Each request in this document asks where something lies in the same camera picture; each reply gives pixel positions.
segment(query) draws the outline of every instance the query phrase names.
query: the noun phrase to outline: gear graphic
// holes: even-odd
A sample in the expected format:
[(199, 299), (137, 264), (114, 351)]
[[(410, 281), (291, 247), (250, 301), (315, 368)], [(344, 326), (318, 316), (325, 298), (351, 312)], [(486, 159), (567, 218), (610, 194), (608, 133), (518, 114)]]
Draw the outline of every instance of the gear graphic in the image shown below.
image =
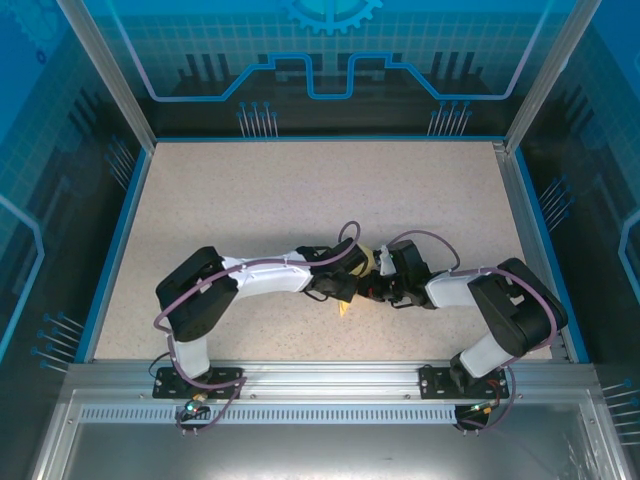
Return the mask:
[(336, 30), (344, 34), (350, 27), (360, 28), (363, 19), (373, 18), (374, 8), (382, 7), (382, 0), (282, 0), (282, 5), (300, 28), (333, 35)]
[(45, 47), (60, 28), (60, 15), (55, 0), (4, 0), (0, 12), (8, 10), (22, 32), (37, 47)]

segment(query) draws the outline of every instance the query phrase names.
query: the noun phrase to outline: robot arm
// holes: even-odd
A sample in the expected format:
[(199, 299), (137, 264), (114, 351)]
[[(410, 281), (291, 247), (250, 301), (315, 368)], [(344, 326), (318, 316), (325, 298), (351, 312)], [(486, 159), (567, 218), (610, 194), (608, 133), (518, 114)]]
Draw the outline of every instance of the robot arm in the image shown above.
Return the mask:
[(156, 288), (163, 309), (201, 280), (237, 265), (273, 260), (272, 263), (248, 266), (230, 273), (189, 297), (171, 314), (178, 362), (190, 378), (207, 372), (210, 366), (206, 335), (215, 327), (229, 306), (245, 297), (273, 292), (315, 291), (338, 300), (350, 302), (357, 290), (358, 278), (351, 275), (367, 262), (366, 254), (353, 248), (337, 262), (317, 264), (342, 252), (353, 242), (347, 238), (334, 248), (299, 247), (296, 250), (262, 259), (223, 257), (213, 247), (203, 247), (174, 270)]
[(432, 273), (410, 240), (383, 246), (374, 252), (374, 258), (380, 269), (361, 279), (361, 295), (389, 301), (395, 308), (480, 309), (490, 333), (451, 359), (451, 378), (461, 392), (496, 368), (532, 351), (551, 334), (550, 319), (539, 299), (503, 276), (505, 272), (528, 285), (550, 307), (557, 330), (567, 325), (562, 304), (517, 258), (495, 269)]
[[(451, 378), (461, 391), (514, 357), (522, 357), (551, 333), (548, 315), (539, 300), (516, 283), (483, 269), (431, 272), (410, 240), (373, 252), (375, 268), (364, 277), (358, 274), (367, 270), (370, 260), (359, 247), (337, 262), (320, 267), (301, 265), (332, 258), (351, 242), (346, 239), (334, 248), (299, 247), (270, 257), (265, 260), (280, 263), (242, 268), (184, 301), (168, 316), (182, 369), (190, 378), (207, 372), (210, 362), (205, 337), (222, 314), (241, 298), (271, 292), (315, 291), (347, 302), (357, 293), (388, 301), (394, 308), (477, 306), (490, 333), (451, 360)], [(160, 305), (166, 308), (204, 278), (250, 262), (220, 256), (213, 247), (201, 248), (158, 285)], [(537, 292), (550, 306), (558, 330), (566, 325), (566, 312), (560, 302), (520, 260), (507, 260), (499, 270), (515, 275)]]

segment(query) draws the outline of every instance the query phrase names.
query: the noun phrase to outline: metal bracket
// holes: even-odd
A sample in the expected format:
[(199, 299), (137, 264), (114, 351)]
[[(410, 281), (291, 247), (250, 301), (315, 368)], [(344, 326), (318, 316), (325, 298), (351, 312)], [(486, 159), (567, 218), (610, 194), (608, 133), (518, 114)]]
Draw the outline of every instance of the metal bracket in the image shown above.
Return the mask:
[[(201, 383), (217, 385), (219, 383), (230, 382), (235, 378), (242, 376), (241, 368), (211, 368), (203, 375), (204, 378), (198, 378)], [(222, 388), (220, 390), (211, 390), (207, 397), (211, 400), (227, 400), (231, 398), (235, 387)], [(161, 399), (190, 399), (194, 395), (202, 393), (201, 388), (185, 382), (173, 367), (159, 368), (156, 373), (156, 380), (153, 386), (153, 398)]]
[(497, 392), (500, 398), (509, 398), (509, 387), (504, 370), (491, 372), (481, 381), (468, 387), (464, 393), (460, 393), (458, 386), (449, 375), (449, 367), (425, 365), (418, 369), (422, 400), (493, 400), (496, 398), (496, 390), (487, 383), (489, 380), (498, 382)]

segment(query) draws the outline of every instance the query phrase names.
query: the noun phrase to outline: yellow object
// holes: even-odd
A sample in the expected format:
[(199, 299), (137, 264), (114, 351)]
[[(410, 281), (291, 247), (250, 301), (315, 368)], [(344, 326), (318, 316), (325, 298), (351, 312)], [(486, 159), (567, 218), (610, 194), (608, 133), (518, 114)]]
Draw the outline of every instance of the yellow object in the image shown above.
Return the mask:
[[(363, 264), (360, 264), (356, 268), (351, 270), (350, 273), (351, 275), (357, 275), (358, 277), (362, 278), (371, 273), (371, 270), (373, 270), (373, 267), (375, 266), (376, 261), (373, 258), (373, 250), (367, 247), (363, 247), (362, 245), (358, 245), (358, 247), (360, 247), (360, 250), (362, 250), (364, 254), (367, 256), (367, 268), (363, 270), (362, 269)], [(345, 313), (347, 313), (347, 309), (349, 308), (349, 302), (340, 300), (340, 302), (338, 302), (338, 306), (340, 308), (340, 316), (344, 317)]]

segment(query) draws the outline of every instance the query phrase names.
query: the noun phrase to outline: table surface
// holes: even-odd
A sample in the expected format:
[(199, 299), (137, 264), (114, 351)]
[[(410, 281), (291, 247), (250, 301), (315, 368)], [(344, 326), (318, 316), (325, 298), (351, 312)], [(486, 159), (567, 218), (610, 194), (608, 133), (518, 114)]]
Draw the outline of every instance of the table surface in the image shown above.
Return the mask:
[[(166, 351), (152, 327), (155, 288), (198, 248), (251, 258), (331, 245), (351, 219), (369, 247), (421, 228), (448, 239), (462, 268), (523, 258), (490, 142), (160, 143), (95, 358)], [(437, 241), (414, 241), (432, 270), (453, 264)], [(334, 300), (278, 293), (234, 304), (208, 349), (229, 360), (448, 359), (486, 331), (471, 307), (395, 310), (356, 297), (340, 317)]]

